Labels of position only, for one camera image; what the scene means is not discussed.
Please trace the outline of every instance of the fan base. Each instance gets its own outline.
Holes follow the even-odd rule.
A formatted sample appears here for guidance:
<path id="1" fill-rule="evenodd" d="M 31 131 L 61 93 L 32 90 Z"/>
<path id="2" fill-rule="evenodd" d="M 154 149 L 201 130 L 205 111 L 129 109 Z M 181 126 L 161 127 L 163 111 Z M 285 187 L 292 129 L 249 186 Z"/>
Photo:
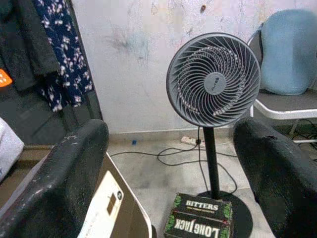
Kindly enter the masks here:
<path id="1" fill-rule="evenodd" d="M 211 197 L 211 192 L 198 194 L 201 197 Z M 233 237 L 247 238 L 250 236 L 253 227 L 252 216 L 246 204 L 237 196 L 227 192 L 220 192 L 223 201 L 231 202 L 233 209 Z"/>

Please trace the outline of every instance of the fan grille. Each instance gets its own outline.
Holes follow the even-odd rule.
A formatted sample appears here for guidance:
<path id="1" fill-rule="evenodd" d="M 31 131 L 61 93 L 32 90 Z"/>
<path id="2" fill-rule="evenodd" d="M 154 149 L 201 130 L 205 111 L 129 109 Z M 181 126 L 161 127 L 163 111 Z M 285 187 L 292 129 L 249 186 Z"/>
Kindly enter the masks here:
<path id="1" fill-rule="evenodd" d="M 260 87 L 260 66 L 240 39 L 209 33 L 186 43 L 167 73 L 167 93 L 177 113 L 203 126 L 226 125 L 253 104 Z"/>

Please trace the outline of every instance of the floral fabric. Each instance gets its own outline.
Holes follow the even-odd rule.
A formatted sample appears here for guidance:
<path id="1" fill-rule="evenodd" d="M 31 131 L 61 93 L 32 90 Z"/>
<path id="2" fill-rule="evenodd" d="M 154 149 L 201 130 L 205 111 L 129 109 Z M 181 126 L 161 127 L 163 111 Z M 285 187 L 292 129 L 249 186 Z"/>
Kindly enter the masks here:
<path id="1" fill-rule="evenodd" d="M 53 112 L 62 110 L 68 103 L 79 106 L 83 95 L 94 87 L 66 0 L 33 2 L 60 65 L 58 73 L 45 77 L 39 91 Z"/>

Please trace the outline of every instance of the light blue cushion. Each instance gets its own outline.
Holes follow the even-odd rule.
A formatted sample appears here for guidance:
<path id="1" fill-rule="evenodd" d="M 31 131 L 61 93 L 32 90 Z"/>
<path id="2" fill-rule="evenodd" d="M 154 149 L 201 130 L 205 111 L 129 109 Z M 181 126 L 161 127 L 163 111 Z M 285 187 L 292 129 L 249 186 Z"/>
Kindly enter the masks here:
<path id="1" fill-rule="evenodd" d="M 262 28 L 262 86 L 279 95 L 299 95 L 317 70 L 317 17 L 306 10 L 284 10 Z"/>

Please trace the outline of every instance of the white bag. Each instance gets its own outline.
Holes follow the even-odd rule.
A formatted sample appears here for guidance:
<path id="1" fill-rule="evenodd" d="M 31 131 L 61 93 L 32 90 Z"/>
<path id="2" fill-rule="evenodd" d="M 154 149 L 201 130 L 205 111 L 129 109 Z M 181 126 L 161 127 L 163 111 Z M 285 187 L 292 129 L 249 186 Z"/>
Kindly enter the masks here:
<path id="1" fill-rule="evenodd" d="M 0 182 L 23 151 L 24 143 L 10 126 L 0 118 Z"/>

